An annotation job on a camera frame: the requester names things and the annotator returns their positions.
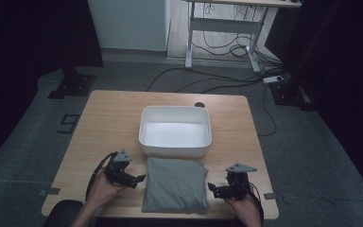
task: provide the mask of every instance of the gray cushion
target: gray cushion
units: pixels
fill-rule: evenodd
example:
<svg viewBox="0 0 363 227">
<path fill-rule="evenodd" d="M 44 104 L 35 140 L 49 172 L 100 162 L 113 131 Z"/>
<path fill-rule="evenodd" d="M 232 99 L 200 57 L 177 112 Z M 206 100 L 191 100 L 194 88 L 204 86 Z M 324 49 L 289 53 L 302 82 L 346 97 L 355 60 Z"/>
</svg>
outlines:
<svg viewBox="0 0 363 227">
<path fill-rule="evenodd" d="M 207 173 L 194 161 L 148 157 L 143 212 L 207 210 Z"/>
</svg>

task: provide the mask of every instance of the gray carpet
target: gray carpet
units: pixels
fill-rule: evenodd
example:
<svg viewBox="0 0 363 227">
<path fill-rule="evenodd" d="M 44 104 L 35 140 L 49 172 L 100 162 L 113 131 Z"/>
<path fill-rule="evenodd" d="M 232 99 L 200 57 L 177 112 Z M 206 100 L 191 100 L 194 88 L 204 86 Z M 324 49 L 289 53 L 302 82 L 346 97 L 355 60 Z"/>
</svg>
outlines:
<svg viewBox="0 0 363 227">
<path fill-rule="evenodd" d="M 145 91 L 157 75 L 182 65 L 105 61 L 105 68 L 81 68 L 96 75 L 93 90 Z M 247 79 L 249 67 L 194 66 L 195 70 Z M 61 125 L 65 114 L 81 114 L 87 97 L 48 99 L 61 82 L 61 71 L 41 77 L 39 92 L 7 142 L 0 148 L 0 226 L 42 226 L 45 199 L 70 142 Z M 174 70 L 164 74 L 150 91 L 174 92 L 203 76 Z M 236 82 L 206 80 L 181 92 L 201 93 Z M 246 96 L 268 166 L 280 216 L 265 226 L 363 226 L 363 179 L 317 112 L 276 106 L 262 83 L 219 88 L 209 94 Z"/>
</svg>

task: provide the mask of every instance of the hand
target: hand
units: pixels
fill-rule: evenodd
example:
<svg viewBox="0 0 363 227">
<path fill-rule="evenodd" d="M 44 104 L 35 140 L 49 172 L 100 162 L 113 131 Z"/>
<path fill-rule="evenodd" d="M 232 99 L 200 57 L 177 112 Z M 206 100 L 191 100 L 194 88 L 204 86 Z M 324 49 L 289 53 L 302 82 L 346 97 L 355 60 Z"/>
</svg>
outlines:
<svg viewBox="0 0 363 227">
<path fill-rule="evenodd" d="M 96 173 L 94 184 L 84 205 L 88 204 L 98 208 L 111 201 L 123 189 L 124 187 L 121 185 L 111 184 L 104 174 L 104 169 L 100 169 Z"/>
<path fill-rule="evenodd" d="M 111 184 L 100 169 L 95 176 L 94 184 L 88 195 L 87 201 L 82 206 L 78 216 L 73 221 L 72 227 L 87 227 L 91 222 L 96 210 L 111 201 L 114 196 L 124 188 L 120 185 Z"/>
<path fill-rule="evenodd" d="M 225 202 L 232 207 L 237 217 L 247 227 L 260 227 L 262 225 L 261 217 L 255 205 L 255 201 L 249 195 L 246 195 L 246 197 L 240 201 L 236 201 L 234 199 L 225 199 Z"/>
</svg>

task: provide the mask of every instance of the power strip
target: power strip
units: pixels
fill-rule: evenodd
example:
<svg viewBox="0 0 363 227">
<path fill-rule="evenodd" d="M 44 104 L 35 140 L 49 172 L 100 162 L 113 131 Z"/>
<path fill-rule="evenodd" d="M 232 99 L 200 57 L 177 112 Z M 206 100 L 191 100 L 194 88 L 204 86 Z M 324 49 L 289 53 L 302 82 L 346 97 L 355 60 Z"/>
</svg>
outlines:
<svg viewBox="0 0 363 227">
<path fill-rule="evenodd" d="M 284 80 L 284 78 L 282 76 L 276 76 L 276 77 L 271 77 L 271 78 L 264 78 L 263 82 L 265 84 L 267 84 L 267 83 L 272 83 L 272 82 L 280 82 L 283 80 Z"/>
</svg>

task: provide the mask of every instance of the white desk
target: white desk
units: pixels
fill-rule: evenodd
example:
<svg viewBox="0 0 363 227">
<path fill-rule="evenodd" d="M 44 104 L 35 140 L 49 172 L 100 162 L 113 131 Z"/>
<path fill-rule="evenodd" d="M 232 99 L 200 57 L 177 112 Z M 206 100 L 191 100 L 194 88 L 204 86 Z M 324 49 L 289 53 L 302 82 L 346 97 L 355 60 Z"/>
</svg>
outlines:
<svg viewBox="0 0 363 227">
<path fill-rule="evenodd" d="M 192 39 L 193 31 L 216 31 L 216 32 L 230 32 L 252 34 L 253 40 L 251 46 L 247 47 L 247 52 L 250 58 L 252 69 L 254 73 L 260 73 L 261 69 L 258 66 L 257 59 L 254 57 L 254 49 L 257 45 L 259 35 L 261 34 L 265 18 L 267 17 L 268 8 L 299 8 L 302 4 L 299 2 L 292 3 L 290 0 L 185 0 L 191 2 L 190 14 L 190 27 L 188 28 L 188 43 L 185 51 L 185 67 L 192 68 Z M 196 3 L 213 3 L 213 4 L 229 4 L 229 5 L 247 5 L 264 7 L 261 19 L 255 21 L 238 21 L 238 20 L 224 20 L 212 18 L 198 18 L 195 17 L 195 4 Z"/>
</svg>

